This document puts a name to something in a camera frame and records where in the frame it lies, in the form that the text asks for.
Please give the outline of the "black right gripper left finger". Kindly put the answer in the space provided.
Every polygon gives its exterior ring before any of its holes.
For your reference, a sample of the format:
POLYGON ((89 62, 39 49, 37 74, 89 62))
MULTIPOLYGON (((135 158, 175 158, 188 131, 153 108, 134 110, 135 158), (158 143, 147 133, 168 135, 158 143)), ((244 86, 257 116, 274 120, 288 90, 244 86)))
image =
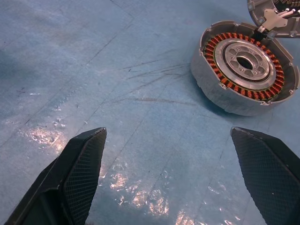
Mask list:
POLYGON ((85 225, 98 187, 107 130, 70 139, 36 178, 4 225, 85 225))

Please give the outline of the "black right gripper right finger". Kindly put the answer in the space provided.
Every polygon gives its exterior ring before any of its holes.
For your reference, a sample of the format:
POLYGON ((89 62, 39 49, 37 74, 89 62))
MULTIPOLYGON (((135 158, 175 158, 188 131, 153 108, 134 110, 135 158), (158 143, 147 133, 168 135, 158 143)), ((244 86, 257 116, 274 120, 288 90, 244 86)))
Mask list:
POLYGON ((300 225, 300 158, 280 139, 232 127, 242 176, 267 225, 300 225))

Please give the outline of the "silver motor stator housing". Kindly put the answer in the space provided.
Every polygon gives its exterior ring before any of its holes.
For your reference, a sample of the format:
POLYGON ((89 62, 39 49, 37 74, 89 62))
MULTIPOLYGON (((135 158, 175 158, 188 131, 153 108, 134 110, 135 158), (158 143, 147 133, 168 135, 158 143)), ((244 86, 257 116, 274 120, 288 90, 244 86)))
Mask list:
POLYGON ((242 116, 266 113, 300 87, 300 71, 290 53, 248 23, 212 24, 202 34, 190 66, 212 103, 242 116))

